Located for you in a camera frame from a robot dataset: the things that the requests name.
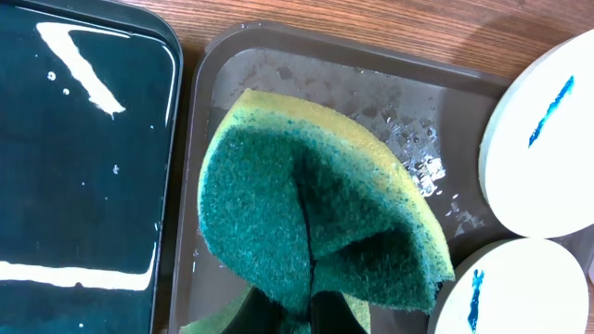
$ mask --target wooden surface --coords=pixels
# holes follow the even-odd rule
[[[184,48],[186,88],[204,46],[229,26],[251,20],[283,22],[510,79],[553,46],[594,28],[594,0],[123,1],[173,26]],[[181,128],[185,109],[187,89]],[[181,166],[173,173],[181,176]],[[165,266],[173,269],[172,263]],[[587,334],[594,334],[592,309],[589,320]]]

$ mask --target gray tray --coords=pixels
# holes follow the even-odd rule
[[[516,238],[481,193],[478,148],[509,82],[287,26],[241,24],[205,50],[193,87],[177,237],[170,333],[218,311],[246,283],[223,267],[200,235],[197,188],[216,127],[244,89],[297,96],[367,127],[409,169],[440,221],[458,265],[482,246]],[[586,268],[594,226],[558,241]],[[420,334],[427,316],[371,307],[372,332]]]

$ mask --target sponge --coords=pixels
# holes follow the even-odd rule
[[[246,90],[204,157],[200,229],[209,250],[291,314],[335,290],[430,312],[454,271],[406,169],[340,113]]]

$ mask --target white disc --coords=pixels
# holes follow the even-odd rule
[[[584,334],[588,285],[574,256],[538,238],[488,245],[439,292],[429,334]]]
[[[484,132],[479,178],[512,232],[554,238],[594,223],[593,98],[590,31],[539,58],[499,101]]]

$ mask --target blue marker line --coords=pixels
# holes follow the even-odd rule
[[[543,117],[542,120],[540,120],[540,122],[538,122],[538,126],[536,127],[535,131],[532,132],[532,135],[530,136],[530,140],[528,141],[528,147],[531,147],[532,144],[535,142],[535,140],[538,139],[538,136],[540,135],[540,132],[542,131],[542,127],[545,126],[545,123],[549,120],[550,115],[552,115],[553,112],[555,112],[555,110],[557,110],[557,108],[561,104],[561,101],[563,100],[563,98],[568,93],[572,92],[572,89],[574,88],[574,83],[575,83],[574,76],[572,75],[569,78],[569,80],[567,81],[567,83],[565,83],[565,86],[559,92],[559,94],[557,95],[557,97],[555,98],[553,103],[550,104],[549,109],[547,110],[547,114],[545,114],[545,117]]]
[[[481,270],[480,275],[478,270],[474,270],[474,278],[472,279],[474,293],[472,294],[471,313],[468,315],[468,323],[471,325],[472,334],[476,334],[476,323],[479,321],[479,295],[481,294],[483,278],[483,270]]]

